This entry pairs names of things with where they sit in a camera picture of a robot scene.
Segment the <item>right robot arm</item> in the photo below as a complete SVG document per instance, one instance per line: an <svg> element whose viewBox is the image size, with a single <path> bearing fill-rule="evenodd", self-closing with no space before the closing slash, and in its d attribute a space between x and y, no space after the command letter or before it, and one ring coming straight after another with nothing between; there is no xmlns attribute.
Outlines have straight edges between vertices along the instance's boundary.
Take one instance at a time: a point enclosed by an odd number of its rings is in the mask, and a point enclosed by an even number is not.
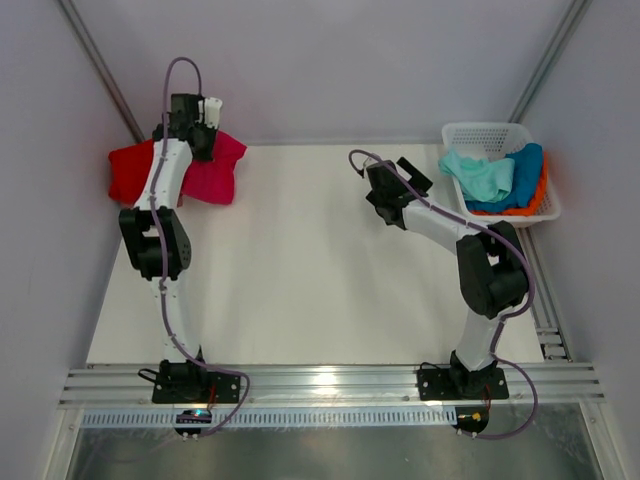
<svg viewBox="0 0 640 480"><path fill-rule="evenodd" d="M428 238L457 261L467 319L448 365L424 362L418 368L420 399L508 398L497 345L508 315L524 302L533 285L514 227L505 221L471 225L428 200L431 181L405 158L372 159L361 175L371 187L366 199L386 225Z"/></svg>

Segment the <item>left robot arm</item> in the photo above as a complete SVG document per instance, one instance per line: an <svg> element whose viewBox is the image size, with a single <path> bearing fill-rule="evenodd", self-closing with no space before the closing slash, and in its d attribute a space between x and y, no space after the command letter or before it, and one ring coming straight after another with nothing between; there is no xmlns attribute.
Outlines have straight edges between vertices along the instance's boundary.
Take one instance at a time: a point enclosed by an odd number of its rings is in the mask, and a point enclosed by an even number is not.
<svg viewBox="0 0 640 480"><path fill-rule="evenodd" d="M212 390L201 345L189 328L184 279L192 248L177 208L189 167L196 160L213 160L222 105L218 98L186 93L165 102L142 193L119 214L131 266L152 289L166 333L158 369L139 372L154 384L157 404L203 403Z"/></svg>

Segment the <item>magenta t shirt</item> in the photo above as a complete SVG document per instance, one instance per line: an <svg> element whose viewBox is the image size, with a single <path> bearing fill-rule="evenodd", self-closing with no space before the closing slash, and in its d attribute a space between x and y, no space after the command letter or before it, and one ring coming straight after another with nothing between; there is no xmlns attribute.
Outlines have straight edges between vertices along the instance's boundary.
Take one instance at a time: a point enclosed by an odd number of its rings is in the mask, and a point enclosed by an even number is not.
<svg viewBox="0 0 640 480"><path fill-rule="evenodd" d="M178 206L183 205L185 198L211 205L230 205L235 196L235 167L246 150L246 145L219 131L213 148L213 160L193 160L188 167Z"/></svg>

